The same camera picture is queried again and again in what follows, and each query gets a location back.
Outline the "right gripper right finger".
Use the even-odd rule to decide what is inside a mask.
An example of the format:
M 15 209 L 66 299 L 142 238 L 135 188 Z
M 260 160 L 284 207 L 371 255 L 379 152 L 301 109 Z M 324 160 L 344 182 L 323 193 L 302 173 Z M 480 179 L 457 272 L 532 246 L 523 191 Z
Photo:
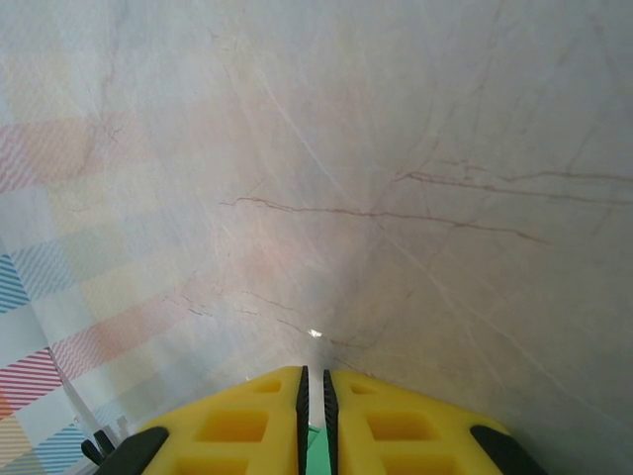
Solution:
M 542 474 L 497 421 L 360 373 L 324 370 L 333 474 Z

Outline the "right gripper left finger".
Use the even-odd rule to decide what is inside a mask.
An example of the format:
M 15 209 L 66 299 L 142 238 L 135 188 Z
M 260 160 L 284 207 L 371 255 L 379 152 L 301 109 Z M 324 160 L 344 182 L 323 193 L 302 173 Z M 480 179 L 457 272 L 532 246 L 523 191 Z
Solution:
M 305 474 L 309 370 L 287 366 L 147 422 L 108 474 Z

